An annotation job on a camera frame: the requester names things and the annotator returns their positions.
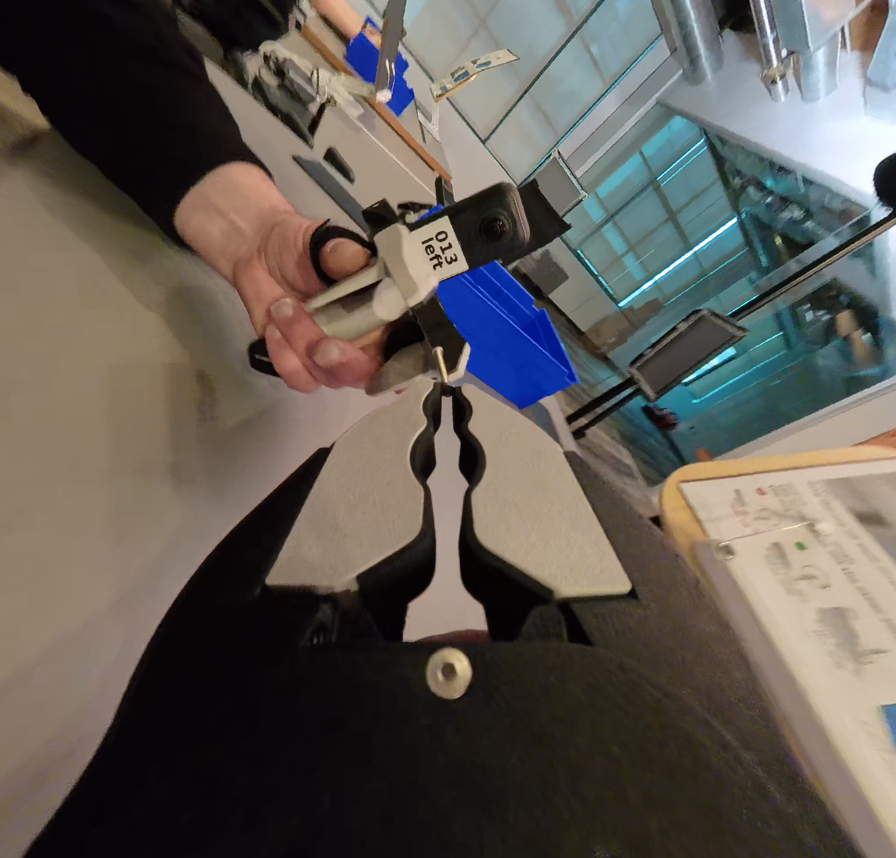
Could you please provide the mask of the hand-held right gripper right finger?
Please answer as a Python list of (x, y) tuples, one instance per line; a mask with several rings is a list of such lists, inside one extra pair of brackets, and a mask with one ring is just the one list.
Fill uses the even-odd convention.
[(466, 483), (462, 583), (493, 641), (521, 637), (532, 614), (633, 595), (566, 451), (525, 416), (472, 385), (452, 395)]

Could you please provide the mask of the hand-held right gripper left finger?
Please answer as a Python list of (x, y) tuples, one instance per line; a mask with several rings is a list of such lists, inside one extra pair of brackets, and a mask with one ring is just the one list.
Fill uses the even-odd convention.
[(385, 639), (402, 640), (410, 603), (434, 577), (439, 425), (440, 386), (419, 382), (342, 434), (266, 584), (358, 605)]

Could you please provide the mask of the another person's forearm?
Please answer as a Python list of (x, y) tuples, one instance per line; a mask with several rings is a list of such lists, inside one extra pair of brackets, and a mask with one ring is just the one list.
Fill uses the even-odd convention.
[(345, 43), (351, 42), (364, 29), (364, 17), (346, 0), (308, 0), (308, 2)]

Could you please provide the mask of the person's left forearm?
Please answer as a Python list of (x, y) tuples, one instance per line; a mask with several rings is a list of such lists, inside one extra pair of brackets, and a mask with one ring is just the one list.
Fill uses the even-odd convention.
[(206, 175), (265, 170), (157, 0), (1, 0), (2, 68), (52, 128), (169, 235)]

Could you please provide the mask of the person's left hand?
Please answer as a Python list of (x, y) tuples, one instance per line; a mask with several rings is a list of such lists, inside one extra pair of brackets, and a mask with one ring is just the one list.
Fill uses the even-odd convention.
[(302, 393), (366, 387), (383, 362), (384, 329), (354, 341), (326, 336), (306, 303), (328, 287), (309, 254), (322, 221), (303, 217), (258, 166), (210, 172), (174, 215), (185, 244), (236, 290), (283, 383)]

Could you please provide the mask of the pale slender board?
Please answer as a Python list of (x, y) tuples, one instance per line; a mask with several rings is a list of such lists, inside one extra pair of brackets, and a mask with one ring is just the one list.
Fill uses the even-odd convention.
[(509, 49), (497, 49), (473, 57), (450, 70), (441, 79), (431, 83), (431, 98), (435, 103), (442, 102), (472, 83), (478, 75), (519, 60), (520, 57)]

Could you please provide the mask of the dark grey flat slab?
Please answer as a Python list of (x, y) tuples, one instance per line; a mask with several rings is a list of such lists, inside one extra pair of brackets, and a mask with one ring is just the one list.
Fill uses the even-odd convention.
[(342, 181), (330, 173), (325, 164), (302, 155), (293, 155), (292, 160), (342, 209), (344, 214), (351, 218), (355, 225), (366, 231), (364, 208), (348, 188), (342, 185)]

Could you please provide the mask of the grey framed dark panel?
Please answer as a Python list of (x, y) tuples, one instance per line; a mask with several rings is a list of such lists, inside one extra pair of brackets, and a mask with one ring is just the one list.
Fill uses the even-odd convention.
[(747, 335), (748, 329), (730, 316), (695, 310), (633, 358), (629, 378), (654, 402)]

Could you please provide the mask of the small blue plastic bin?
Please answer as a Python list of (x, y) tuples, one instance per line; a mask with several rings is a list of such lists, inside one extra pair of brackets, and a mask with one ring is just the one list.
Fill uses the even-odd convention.
[[(379, 36), (379, 27), (367, 16), (361, 31), (347, 44), (345, 61), (354, 73), (367, 84), (373, 85), (379, 63), (379, 48), (373, 36)], [(409, 110), (415, 102), (415, 93), (407, 79), (409, 63), (399, 51), (394, 61), (394, 75), (391, 80), (391, 95), (385, 103), (386, 108), (396, 118)]]

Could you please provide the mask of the grey metal bar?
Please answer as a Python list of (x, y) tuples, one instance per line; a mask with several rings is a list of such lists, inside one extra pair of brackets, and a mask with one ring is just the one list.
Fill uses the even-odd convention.
[(380, 104), (386, 104), (392, 99), (396, 59), (405, 34), (406, 6), (407, 0), (388, 0), (386, 4), (373, 83), (375, 102)]

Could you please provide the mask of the white paper sheet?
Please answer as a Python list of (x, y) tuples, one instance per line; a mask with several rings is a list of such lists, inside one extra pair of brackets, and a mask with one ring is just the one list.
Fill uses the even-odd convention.
[(894, 532), (894, 454), (796, 464), (781, 469), (727, 472), (679, 484), (679, 493), (704, 535), (727, 541), (809, 527), (820, 538), (862, 538), (860, 522)]

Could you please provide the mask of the silver metal tube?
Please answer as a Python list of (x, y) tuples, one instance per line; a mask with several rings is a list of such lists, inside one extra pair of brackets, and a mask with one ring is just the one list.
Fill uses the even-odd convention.
[(782, 44), (771, 0), (748, 0), (748, 4), (763, 69), (761, 80), (770, 99), (783, 102), (790, 94), (797, 55)]

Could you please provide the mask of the medium silver spiral duct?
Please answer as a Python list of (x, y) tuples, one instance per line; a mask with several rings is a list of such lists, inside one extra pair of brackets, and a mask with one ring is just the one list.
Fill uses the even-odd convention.
[(691, 86), (706, 84), (724, 64), (721, 31), (711, 0), (667, 0), (683, 77)]

